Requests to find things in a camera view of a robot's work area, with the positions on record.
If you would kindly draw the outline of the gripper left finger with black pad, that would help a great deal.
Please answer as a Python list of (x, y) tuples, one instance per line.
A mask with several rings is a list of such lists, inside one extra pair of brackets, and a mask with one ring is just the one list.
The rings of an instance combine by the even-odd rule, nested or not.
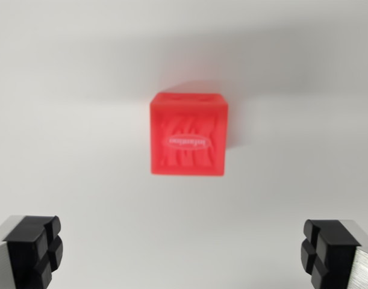
[(63, 257), (58, 216), (10, 216), (0, 225), (0, 288), (48, 288)]

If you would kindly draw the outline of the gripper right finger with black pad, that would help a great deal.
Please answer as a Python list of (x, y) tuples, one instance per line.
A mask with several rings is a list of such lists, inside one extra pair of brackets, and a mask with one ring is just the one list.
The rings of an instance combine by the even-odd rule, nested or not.
[(353, 220), (304, 223), (301, 263), (316, 289), (368, 288), (368, 235)]

